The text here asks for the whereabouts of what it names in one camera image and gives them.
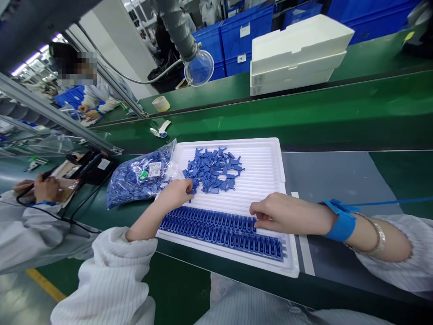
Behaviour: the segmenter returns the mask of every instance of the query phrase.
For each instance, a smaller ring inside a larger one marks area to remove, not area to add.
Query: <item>white label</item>
[[[253,87],[253,96],[260,95],[262,93],[262,86]]]
[[[263,84],[265,82],[265,75],[259,74],[258,76],[254,76],[254,84]]]
[[[245,62],[246,60],[247,60],[247,55],[246,54],[238,56],[238,63]]]
[[[248,23],[248,26],[240,27],[240,38],[251,34],[251,23]]]
[[[102,159],[101,162],[98,165],[98,168],[102,169],[102,170],[105,170],[109,164],[110,164],[109,160]]]
[[[149,175],[148,177],[155,177],[161,174],[161,162],[151,162],[149,164]]]

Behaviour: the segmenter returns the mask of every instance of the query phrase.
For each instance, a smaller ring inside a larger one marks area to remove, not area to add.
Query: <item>dark hair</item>
[[[77,65],[82,62],[82,58],[70,44],[51,42],[48,47],[54,60],[54,66],[59,74],[74,74],[77,72]]]

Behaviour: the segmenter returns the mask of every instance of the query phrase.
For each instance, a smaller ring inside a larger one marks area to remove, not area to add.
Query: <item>woman's left hand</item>
[[[98,119],[98,118],[101,117],[101,115],[100,115],[97,111],[95,111],[95,110],[88,111],[88,112],[86,113],[86,116],[87,116],[89,119],[91,119],[91,120],[96,120],[96,119]]]

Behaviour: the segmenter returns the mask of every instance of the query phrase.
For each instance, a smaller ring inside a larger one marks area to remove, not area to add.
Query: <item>green sticker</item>
[[[145,179],[147,177],[148,172],[147,171],[142,171],[140,174],[140,179]]]

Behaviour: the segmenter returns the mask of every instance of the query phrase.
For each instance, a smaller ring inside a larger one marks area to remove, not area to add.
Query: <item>product label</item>
[[[263,84],[265,81],[265,75],[264,74],[259,74],[254,76],[254,85],[257,84]]]
[[[161,174],[161,162],[151,162],[149,164],[149,177],[160,176]]]
[[[240,37],[244,37],[251,34],[251,23],[248,23],[248,26],[240,27]]]
[[[109,160],[102,159],[101,162],[98,165],[98,168],[102,169],[102,170],[105,170],[109,164],[110,164]]]
[[[245,62],[246,60],[247,60],[247,55],[246,54],[238,56],[238,63]]]

